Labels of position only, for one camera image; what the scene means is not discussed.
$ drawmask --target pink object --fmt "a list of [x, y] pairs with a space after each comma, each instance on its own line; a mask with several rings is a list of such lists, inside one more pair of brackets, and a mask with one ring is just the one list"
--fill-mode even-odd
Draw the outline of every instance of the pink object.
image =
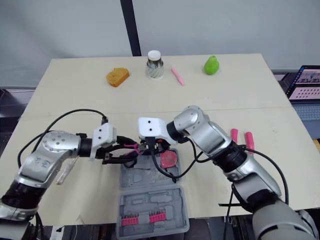
[[129, 154], [131, 154], [131, 153], [133, 153], [133, 152], [136, 152], [137, 154], [139, 154], [140, 152], [139, 152], [139, 150], [138, 150], [138, 147], [139, 147], [139, 144], [138, 143], [136, 143], [136, 144], [133, 144], [133, 145], [130, 145], [130, 144], [124, 144], [123, 146], [125, 146], [125, 147], [127, 147], [127, 148], [133, 148], [134, 150], [132, 150], [132, 151], [130, 151], [130, 152], [128, 152], [128, 153], [126, 153], [125, 155], [129, 155]]
[[252, 132], [248, 131], [244, 134], [245, 145], [248, 149], [255, 150], [255, 142], [254, 137], [252, 136]]
[[184, 86], [185, 82], [184, 79], [182, 78], [182, 76], [179, 75], [177, 69], [175, 69], [174, 67], [171, 68], [172, 73], [175, 75], [176, 79], [178, 80], [178, 82]]
[[121, 224], [122, 226], [139, 224], [139, 217], [135, 216], [135, 217], [122, 218]]
[[231, 129], [231, 138], [235, 143], [238, 142], [238, 129], [236, 128]]
[[149, 221], [150, 223], [160, 222], [166, 220], [166, 213], [158, 213], [155, 215], [150, 216]]
[[160, 153], [160, 165], [163, 169], [172, 168], [178, 162], [177, 155], [174, 151], [165, 151]]

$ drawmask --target black pole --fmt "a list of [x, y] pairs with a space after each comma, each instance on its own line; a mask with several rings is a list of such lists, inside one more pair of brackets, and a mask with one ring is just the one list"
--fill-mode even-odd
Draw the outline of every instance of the black pole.
[[132, 0], [120, 0], [126, 31], [128, 33], [132, 56], [141, 56], [137, 24]]

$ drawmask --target pink marker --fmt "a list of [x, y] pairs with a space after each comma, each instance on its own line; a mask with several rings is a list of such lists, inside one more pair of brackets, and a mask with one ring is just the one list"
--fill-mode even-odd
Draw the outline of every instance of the pink marker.
[[248, 131], [244, 134], [245, 144], [248, 149], [255, 150], [255, 142], [254, 137], [252, 136], [252, 132]]
[[171, 68], [172, 73], [175, 75], [176, 79], [178, 80], [178, 82], [183, 86], [185, 85], [184, 79], [182, 78], [182, 76], [179, 75], [177, 69], [175, 69], [174, 67]]
[[231, 129], [231, 138], [235, 143], [238, 142], [238, 129], [236, 128]]

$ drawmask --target gray plastic case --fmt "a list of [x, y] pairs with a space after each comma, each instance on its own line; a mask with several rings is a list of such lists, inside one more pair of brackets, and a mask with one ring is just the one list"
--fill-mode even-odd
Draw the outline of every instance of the gray plastic case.
[[[173, 175], [180, 174], [178, 151], [177, 165], [168, 168]], [[160, 155], [156, 156], [160, 166]], [[154, 166], [151, 156], [139, 155], [133, 168], [121, 166], [121, 188], [116, 222], [116, 236], [119, 240], [150, 238], [185, 233], [189, 230], [186, 199], [183, 188], [162, 175]], [[149, 223], [152, 213], [165, 211], [166, 220]], [[136, 216], [139, 224], [122, 226], [124, 216]]]

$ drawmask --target black cable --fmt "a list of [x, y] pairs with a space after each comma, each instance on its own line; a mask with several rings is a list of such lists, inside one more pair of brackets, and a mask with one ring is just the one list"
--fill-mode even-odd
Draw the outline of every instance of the black cable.
[[200, 157], [204, 152], [201, 151], [201, 152], [197, 155], [196, 146], [195, 146], [194, 142], [193, 142], [190, 138], [188, 138], [188, 137], [186, 137], [186, 140], [189, 141], [189, 142], [191, 143], [191, 145], [192, 145], [193, 157], [194, 157], [194, 159], [196, 159], [196, 162], [197, 162], [197, 163], [206, 163], [206, 162], [212, 160], [210, 157], [208, 157], [208, 158], [206, 158], [206, 159], [204, 159], [204, 160], [199, 160], [199, 157]]
[[36, 215], [37, 215], [38, 218], [39, 218], [39, 226], [40, 226], [40, 237], [41, 237], [41, 240], [46, 240], [46, 239], [45, 239], [45, 230], [44, 230], [44, 226], [43, 226], [43, 224], [42, 224], [40, 215], [39, 215], [39, 213], [36, 213]]
[[18, 162], [18, 167], [21, 168], [21, 155], [24, 152], [24, 150], [26, 150], [27, 147], [30, 146], [30, 144], [32, 144], [37, 138], [39, 138], [42, 135], [42, 133], [40, 133], [39, 135], [35, 136], [30, 142], [28, 142], [18, 153], [18, 157], [17, 157], [17, 162]]
[[152, 160], [153, 160], [153, 163], [154, 163], [156, 169], [157, 169], [160, 173], [162, 173], [163, 175], [165, 175], [166, 177], [171, 178], [171, 179], [179, 179], [179, 178], [183, 177], [187, 172], [189, 172], [189, 170], [191, 169], [191, 167], [197, 162], [196, 159], [194, 159], [194, 160], [191, 162], [191, 164], [188, 166], [188, 168], [187, 168], [183, 173], [181, 173], [181, 174], [178, 175], [178, 176], [174, 176], [173, 174], [169, 174], [169, 173], [163, 171], [163, 170], [159, 167], [159, 165], [158, 165], [158, 163], [157, 163], [157, 160], [156, 160], [156, 156], [155, 156], [155, 152], [154, 152], [154, 151], [151, 151], [151, 156], [152, 156]]
[[258, 154], [260, 155], [261, 157], [267, 159], [276, 169], [277, 171], [279, 172], [280, 176], [281, 176], [281, 179], [283, 181], [283, 186], [284, 186], [284, 201], [287, 205], [289, 205], [289, 190], [288, 190], [288, 184], [287, 184], [287, 181], [286, 181], [286, 178], [285, 178], [285, 175], [284, 173], [281, 171], [280, 167], [270, 158], [268, 157], [267, 155], [259, 152], [259, 151], [256, 151], [256, 150], [252, 150], [252, 149], [249, 149], [249, 148], [246, 148], [244, 147], [243, 150], [245, 151], [248, 151], [248, 152], [252, 152], [254, 154]]
[[192, 145], [192, 150], [193, 150], [193, 157], [194, 157], [194, 159], [196, 159], [196, 158], [197, 158], [197, 151], [196, 151], [196, 146], [195, 146], [194, 142], [193, 142], [190, 138], [188, 138], [188, 137], [185, 137], [185, 138], [186, 138], [186, 140], [187, 140], [188, 142], [191, 143], [191, 145]]
[[231, 191], [231, 196], [229, 200], [229, 206], [228, 210], [226, 211], [226, 216], [225, 216], [225, 222], [224, 222], [224, 229], [223, 229], [223, 240], [227, 239], [227, 228], [228, 228], [228, 220], [229, 220], [229, 215], [230, 215], [230, 209], [231, 209], [231, 203], [232, 203], [232, 198], [234, 196], [234, 192]]
[[97, 113], [97, 114], [100, 114], [102, 116], [102, 121], [104, 122], [107, 122], [108, 119], [107, 117], [100, 111], [98, 110], [94, 110], [94, 109], [87, 109], [87, 108], [81, 108], [81, 109], [75, 109], [75, 110], [72, 110], [72, 111], [68, 111], [66, 112], [65, 114], [62, 114], [61, 116], [59, 116], [57, 119], [55, 119], [47, 128], [46, 130], [41, 134], [39, 140], [36, 142], [32, 152], [34, 152], [37, 147], [39, 146], [42, 138], [49, 132], [50, 128], [55, 125], [60, 119], [64, 118], [65, 116], [69, 115], [69, 114], [72, 114], [72, 113], [76, 113], [76, 112], [93, 112], [93, 113]]
[[34, 228], [34, 234], [33, 234], [33, 240], [37, 240], [38, 231], [39, 231], [39, 214], [35, 214], [35, 228]]

